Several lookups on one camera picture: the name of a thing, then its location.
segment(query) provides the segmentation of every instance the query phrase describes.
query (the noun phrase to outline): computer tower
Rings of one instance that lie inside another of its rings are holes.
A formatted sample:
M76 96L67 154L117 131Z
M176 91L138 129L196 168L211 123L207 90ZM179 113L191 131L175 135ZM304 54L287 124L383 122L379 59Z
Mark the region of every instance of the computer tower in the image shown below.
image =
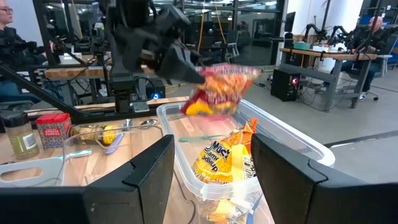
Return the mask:
M271 95L283 102L295 101L299 88L300 73L274 69L271 83Z
M163 81L159 78L150 78L146 84L146 93L148 99L160 99L166 97L166 90Z

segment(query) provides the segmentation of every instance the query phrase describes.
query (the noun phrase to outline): green container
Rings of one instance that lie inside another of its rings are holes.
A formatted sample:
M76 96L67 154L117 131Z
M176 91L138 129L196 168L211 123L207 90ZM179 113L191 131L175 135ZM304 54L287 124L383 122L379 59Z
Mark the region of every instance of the green container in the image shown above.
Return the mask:
M310 50L310 44L302 42L302 41L298 41L298 42L294 42L294 49L298 49L298 50Z

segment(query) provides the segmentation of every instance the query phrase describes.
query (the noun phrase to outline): clear plastic bin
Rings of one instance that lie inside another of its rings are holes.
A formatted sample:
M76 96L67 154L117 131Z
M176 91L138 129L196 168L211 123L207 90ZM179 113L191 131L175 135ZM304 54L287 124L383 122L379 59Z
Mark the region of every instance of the clear plastic bin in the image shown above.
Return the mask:
M194 211L194 223L212 223L202 215L202 211L214 209L210 207L211 201L230 200L261 191L257 178L223 185L205 184L198 180L192 171L193 163L209 143L225 138L234 129L242 128L248 119L257 118L257 133L269 136L326 166L333 166L335 162L333 153L325 146L248 101L242 100L234 115L207 117L184 116L180 114L183 105L184 103L162 105L158 107L157 114L164 134L175 136L176 176L180 190L185 192L185 198L197 208ZM181 138L189 139L189 142L180 142ZM265 198L262 196L249 211L244 223L273 222Z

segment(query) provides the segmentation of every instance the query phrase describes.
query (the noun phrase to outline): container lid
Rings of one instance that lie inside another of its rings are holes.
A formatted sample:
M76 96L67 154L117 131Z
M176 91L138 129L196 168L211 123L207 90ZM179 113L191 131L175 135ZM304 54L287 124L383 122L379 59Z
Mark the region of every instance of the container lid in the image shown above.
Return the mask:
M66 121L68 118L69 118L68 113L44 114L36 119L36 124L59 123Z
M29 117L27 116L27 113L7 114L2 115L1 118L4 126L7 128L23 126L29 122Z

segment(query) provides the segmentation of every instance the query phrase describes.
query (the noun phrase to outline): chip bag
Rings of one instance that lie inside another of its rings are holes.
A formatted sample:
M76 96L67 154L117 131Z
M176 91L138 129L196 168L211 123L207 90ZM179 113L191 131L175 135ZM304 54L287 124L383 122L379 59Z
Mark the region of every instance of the chip bag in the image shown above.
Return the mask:
M209 184L228 184L255 177L250 148L256 124L256 119L250 119L243 129L207 146L193 165L196 177ZM247 214L261 196L262 192L253 192L220 201L199 199L200 214L217 224L245 224Z
M256 68L230 64L204 67L199 72L206 81L185 103L183 114L233 114L244 91L261 73Z

